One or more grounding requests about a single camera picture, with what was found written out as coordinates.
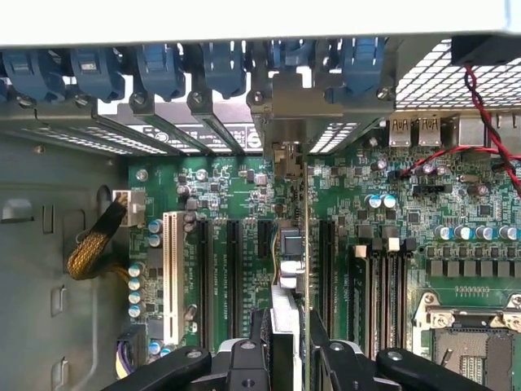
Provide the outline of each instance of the purple wire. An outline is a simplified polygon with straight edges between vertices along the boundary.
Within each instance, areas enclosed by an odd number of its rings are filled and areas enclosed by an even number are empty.
[[[119,344],[117,344],[117,357],[120,359],[120,362],[121,362],[121,365],[123,366],[123,369],[125,369],[125,371],[128,373],[128,374],[131,374],[132,373],[132,368],[131,366],[125,361],[125,358],[123,357],[123,343],[120,342]]]

